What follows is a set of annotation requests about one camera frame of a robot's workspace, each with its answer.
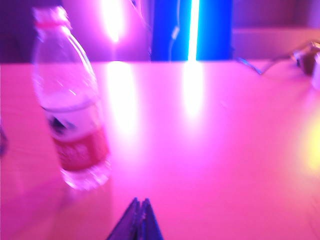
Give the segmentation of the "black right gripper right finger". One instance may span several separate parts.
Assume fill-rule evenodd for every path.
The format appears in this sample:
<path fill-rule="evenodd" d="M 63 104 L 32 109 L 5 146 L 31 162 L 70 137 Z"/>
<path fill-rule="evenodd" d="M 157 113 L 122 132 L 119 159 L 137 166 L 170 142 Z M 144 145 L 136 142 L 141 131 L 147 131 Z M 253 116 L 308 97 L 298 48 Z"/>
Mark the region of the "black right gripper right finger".
<path fill-rule="evenodd" d="M 163 240 L 151 202 L 146 198 L 138 212 L 137 240 Z"/>

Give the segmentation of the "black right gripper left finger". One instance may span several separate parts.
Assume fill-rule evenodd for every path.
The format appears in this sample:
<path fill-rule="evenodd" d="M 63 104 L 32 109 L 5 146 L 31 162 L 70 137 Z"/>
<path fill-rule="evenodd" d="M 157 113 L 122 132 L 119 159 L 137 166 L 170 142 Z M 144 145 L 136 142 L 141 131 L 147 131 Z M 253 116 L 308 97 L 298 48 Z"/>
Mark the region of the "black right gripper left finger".
<path fill-rule="evenodd" d="M 135 240 L 138 228 L 140 201 L 133 198 L 123 215 L 112 229 L 107 240 Z"/>

